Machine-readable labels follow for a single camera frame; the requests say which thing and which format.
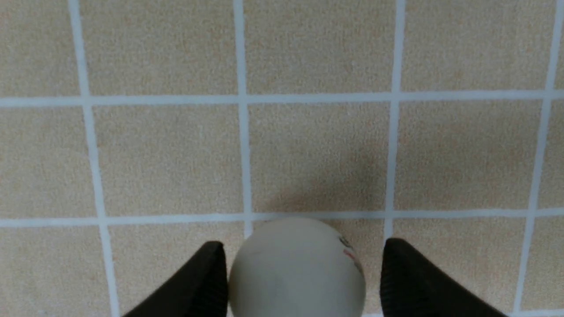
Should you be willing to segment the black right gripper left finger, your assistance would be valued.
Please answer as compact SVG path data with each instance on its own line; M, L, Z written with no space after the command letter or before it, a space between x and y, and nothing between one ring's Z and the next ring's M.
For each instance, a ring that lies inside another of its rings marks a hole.
M207 241L126 317L225 317L227 260L220 241Z

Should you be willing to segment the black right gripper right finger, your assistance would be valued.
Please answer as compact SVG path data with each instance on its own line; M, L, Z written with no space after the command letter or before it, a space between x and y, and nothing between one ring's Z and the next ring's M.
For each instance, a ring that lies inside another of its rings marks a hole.
M379 298L385 317L504 317L401 238L386 240Z

